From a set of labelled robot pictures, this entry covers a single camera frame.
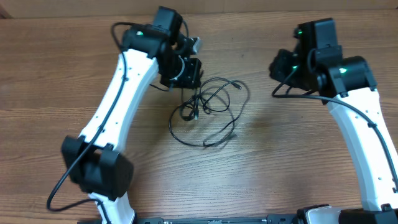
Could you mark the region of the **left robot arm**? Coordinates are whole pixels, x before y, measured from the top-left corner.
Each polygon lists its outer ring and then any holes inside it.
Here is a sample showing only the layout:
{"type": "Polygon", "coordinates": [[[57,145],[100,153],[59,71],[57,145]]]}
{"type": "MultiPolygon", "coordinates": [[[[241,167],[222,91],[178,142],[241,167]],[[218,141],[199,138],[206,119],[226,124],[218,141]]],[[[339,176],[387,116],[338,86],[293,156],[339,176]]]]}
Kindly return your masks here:
{"type": "Polygon", "coordinates": [[[201,84],[201,44],[180,31],[183,17],[159,7],[150,24],[127,23],[114,76],[94,116],[76,138],[61,146],[66,175],[88,194],[101,223],[132,223],[135,213],[127,191],[133,165],[124,157],[127,136],[144,93],[156,77],[167,89],[195,89],[201,84]]]}

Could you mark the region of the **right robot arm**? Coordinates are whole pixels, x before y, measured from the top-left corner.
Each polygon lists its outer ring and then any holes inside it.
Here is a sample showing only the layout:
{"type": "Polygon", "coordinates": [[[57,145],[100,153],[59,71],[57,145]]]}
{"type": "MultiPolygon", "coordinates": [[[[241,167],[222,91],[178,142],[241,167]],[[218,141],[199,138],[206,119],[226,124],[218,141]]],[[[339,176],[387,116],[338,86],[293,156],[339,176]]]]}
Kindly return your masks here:
{"type": "Polygon", "coordinates": [[[397,151],[386,127],[377,81],[367,61],[344,57],[332,18],[299,24],[294,30],[293,51],[281,49],[270,64],[272,79],[283,94],[319,100],[329,110],[343,135],[358,177],[360,208],[328,204],[301,208],[294,223],[396,223],[397,151]]]}

